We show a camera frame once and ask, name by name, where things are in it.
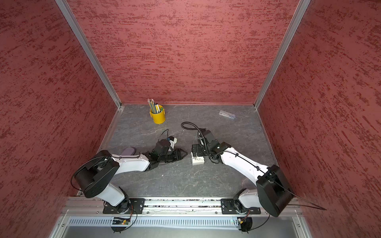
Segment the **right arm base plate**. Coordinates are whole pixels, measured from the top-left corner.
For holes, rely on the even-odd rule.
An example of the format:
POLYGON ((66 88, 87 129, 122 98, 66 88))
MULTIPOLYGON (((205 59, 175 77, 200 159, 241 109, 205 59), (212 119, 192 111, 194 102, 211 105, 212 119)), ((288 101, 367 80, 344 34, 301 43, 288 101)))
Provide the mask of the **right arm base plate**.
POLYGON ((220 202, 221 202, 222 214, 224 215, 227 215, 227 214, 247 215, 248 213, 252 215, 261 214, 260 208, 258 207, 246 208, 238 199, 222 198, 220 202))

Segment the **clear plastic pencil case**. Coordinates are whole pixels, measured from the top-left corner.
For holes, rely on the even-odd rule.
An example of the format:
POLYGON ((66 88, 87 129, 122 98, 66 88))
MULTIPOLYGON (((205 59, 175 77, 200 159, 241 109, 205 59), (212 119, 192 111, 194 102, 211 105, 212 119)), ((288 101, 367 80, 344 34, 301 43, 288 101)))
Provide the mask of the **clear plastic pencil case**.
POLYGON ((219 115, 223 116, 223 117, 226 117, 226 118, 229 118, 229 119, 232 119, 232 120, 236 118, 235 114, 232 114, 232 113, 229 113, 229 112, 226 112, 226 111, 223 111, 223 110, 219 111, 219 115))

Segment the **yellow pencil cup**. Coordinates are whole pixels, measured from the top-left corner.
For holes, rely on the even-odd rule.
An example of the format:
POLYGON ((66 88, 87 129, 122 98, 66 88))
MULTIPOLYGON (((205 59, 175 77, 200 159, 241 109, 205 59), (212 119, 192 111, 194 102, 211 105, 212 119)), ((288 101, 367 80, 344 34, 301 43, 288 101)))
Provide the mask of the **yellow pencil cup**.
POLYGON ((161 105, 155 105, 154 111, 150 110, 150 116, 155 124, 162 124, 165 122, 165 110, 161 105))

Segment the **right aluminium corner post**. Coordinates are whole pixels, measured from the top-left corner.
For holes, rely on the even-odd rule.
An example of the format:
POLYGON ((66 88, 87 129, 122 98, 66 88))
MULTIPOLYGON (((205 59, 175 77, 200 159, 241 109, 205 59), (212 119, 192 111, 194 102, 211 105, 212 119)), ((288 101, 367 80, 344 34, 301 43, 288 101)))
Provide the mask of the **right aluminium corner post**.
POLYGON ((259 109, 260 107, 260 104, 277 72, 277 69, 278 67, 280 66, 280 63, 285 55, 285 53, 287 52, 287 49, 300 25, 300 22, 301 20, 303 19, 303 16, 310 4, 310 0, 300 0, 297 7, 296 7, 296 10, 291 18, 291 21, 287 27, 287 30, 285 32, 285 35, 281 41, 281 44, 277 50, 277 53, 276 53, 276 56, 274 58, 274 61, 268 71, 268 74, 265 78, 265 81, 261 87, 261 90, 254 102, 254 107, 256 108, 256 110, 259 109))

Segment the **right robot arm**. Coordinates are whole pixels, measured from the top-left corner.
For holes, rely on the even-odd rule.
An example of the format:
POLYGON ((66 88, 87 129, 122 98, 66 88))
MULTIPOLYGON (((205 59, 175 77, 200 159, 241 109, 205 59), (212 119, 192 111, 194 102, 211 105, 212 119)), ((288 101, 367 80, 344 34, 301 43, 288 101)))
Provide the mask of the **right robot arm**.
POLYGON ((233 198, 233 208, 237 213, 246 214, 250 208, 263 208, 273 217, 278 217, 293 199, 291 187, 277 165, 266 166, 255 162, 238 152, 226 142, 218 142, 211 131, 197 131, 198 144, 192 145, 193 159, 208 158, 213 163, 229 166, 256 188, 243 188, 233 198))

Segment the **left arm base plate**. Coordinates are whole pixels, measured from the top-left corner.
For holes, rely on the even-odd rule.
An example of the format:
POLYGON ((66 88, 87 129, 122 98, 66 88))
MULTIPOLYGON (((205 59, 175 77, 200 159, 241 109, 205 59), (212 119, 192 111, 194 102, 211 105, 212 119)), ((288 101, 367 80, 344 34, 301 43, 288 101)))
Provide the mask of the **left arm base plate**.
POLYGON ((132 212, 142 214, 145 204, 144 198, 129 198, 124 199, 119 205, 112 206, 110 203, 104 201, 103 214, 131 214, 132 212))

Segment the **aluminium front rail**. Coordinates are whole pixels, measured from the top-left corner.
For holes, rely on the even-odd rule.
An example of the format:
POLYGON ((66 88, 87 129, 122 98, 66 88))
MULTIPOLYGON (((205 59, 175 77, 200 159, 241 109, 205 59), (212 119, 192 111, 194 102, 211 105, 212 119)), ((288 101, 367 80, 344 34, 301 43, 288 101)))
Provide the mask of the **aluminium front rail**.
MULTIPOLYGON (((64 216, 107 216, 104 209, 111 210, 100 198, 84 196, 69 197, 61 210, 64 216)), ((225 206, 220 197, 133 197, 132 209, 143 217, 244 217, 233 208, 225 206)))

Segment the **aluminium corner post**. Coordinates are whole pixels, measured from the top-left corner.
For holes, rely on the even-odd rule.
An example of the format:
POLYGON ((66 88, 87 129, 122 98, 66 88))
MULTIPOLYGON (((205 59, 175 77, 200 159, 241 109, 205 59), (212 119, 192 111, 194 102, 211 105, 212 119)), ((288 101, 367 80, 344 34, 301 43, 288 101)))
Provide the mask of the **aluminium corner post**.
POLYGON ((259 109, 260 107, 260 104, 277 72, 277 69, 278 67, 280 66, 280 63, 285 55, 285 53, 287 52, 287 49, 300 25, 300 22, 301 20, 303 19, 303 16, 310 4, 310 0, 300 0, 297 7, 296 7, 296 10, 291 18, 291 21, 287 27, 287 30, 285 32, 285 35, 281 41, 281 44, 277 50, 277 53, 276 53, 276 56, 274 58, 274 61, 268 71, 268 74, 265 78, 265 81, 261 87, 261 90, 254 102, 254 107, 256 108, 256 110, 259 109))
POLYGON ((70 28, 72 29, 75 37, 79 41, 80 45, 82 46, 84 52, 86 53, 88 59, 90 60, 91 64, 93 65, 95 71, 97 72, 98 76, 100 77, 101 81, 103 82, 106 90, 108 91, 109 95, 113 99, 114 103, 116 104, 117 108, 120 109, 122 107, 122 101, 117 95, 114 87, 112 86, 112 83, 110 82, 105 70, 103 69, 100 61, 98 60, 94 50, 92 49, 89 41, 87 40, 83 30, 81 29, 78 21, 76 20, 72 10, 69 7, 69 4, 67 1, 64 0, 55 0, 56 4, 58 5, 61 13, 63 14, 64 18, 66 19, 67 23, 69 24, 70 28))

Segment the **white jewelry box base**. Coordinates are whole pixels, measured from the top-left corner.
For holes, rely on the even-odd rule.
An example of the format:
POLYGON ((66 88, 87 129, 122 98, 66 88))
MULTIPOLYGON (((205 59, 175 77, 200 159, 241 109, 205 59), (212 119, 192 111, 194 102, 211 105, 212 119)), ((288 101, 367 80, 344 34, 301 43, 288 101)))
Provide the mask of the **white jewelry box base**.
POLYGON ((203 157, 192 157, 191 159, 192 165, 203 165, 204 164, 204 158, 203 157))

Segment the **purple glasses case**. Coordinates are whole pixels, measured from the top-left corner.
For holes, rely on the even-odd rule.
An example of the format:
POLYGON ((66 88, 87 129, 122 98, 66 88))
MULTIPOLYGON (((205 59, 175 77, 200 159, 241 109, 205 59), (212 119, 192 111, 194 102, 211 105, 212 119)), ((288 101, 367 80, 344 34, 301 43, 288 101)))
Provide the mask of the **purple glasses case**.
POLYGON ((122 153, 121 156, 133 156, 136 153, 136 149, 134 147, 127 147, 122 153))

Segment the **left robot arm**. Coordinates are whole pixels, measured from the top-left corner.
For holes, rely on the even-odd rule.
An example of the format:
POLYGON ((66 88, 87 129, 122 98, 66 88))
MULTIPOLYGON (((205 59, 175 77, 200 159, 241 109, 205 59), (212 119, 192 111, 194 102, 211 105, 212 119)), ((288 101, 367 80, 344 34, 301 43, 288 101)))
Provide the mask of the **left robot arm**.
POLYGON ((80 166, 73 174, 86 198, 98 197, 105 204, 104 213, 126 214, 133 212, 133 205, 127 193, 111 183, 115 175, 128 172, 146 172, 160 165, 184 159, 188 153, 175 148, 177 139, 169 137, 156 143, 151 152, 138 155, 114 155, 108 150, 98 152, 92 159, 80 166))

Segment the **bundle of coloured pencils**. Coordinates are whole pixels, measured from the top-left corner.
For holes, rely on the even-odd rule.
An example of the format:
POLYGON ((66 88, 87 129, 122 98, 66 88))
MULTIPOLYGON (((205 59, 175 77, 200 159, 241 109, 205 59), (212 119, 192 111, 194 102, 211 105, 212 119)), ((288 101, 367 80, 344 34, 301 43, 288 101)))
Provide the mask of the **bundle of coloured pencils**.
POLYGON ((150 110, 153 114, 159 114, 161 113, 161 107, 155 103, 155 101, 153 99, 148 99, 147 100, 149 106, 150 106, 150 110))

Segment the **left aluminium corner post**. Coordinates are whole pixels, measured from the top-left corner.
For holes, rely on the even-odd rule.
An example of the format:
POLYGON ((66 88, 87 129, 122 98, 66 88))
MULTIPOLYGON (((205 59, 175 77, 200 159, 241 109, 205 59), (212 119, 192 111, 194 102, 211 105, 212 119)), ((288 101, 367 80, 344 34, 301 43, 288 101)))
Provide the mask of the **left aluminium corner post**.
POLYGON ((69 7, 69 4, 67 1, 64 0, 55 0, 56 4, 58 5, 61 13, 63 14, 64 18, 66 19, 67 23, 69 24, 70 28, 72 29, 75 37, 79 41, 80 45, 82 46, 84 52, 86 53, 88 59, 90 60, 91 64, 93 65, 95 71, 97 72, 98 76, 100 77, 101 81, 103 82, 106 90, 108 91, 109 95, 113 99, 114 103, 116 104, 117 108, 120 109, 122 107, 122 101, 117 95, 114 87, 112 86, 112 83, 110 82, 105 70, 103 69, 100 61, 98 60, 94 50, 92 49, 89 41, 87 40, 83 30, 81 29, 78 21, 76 20, 72 10, 69 7))

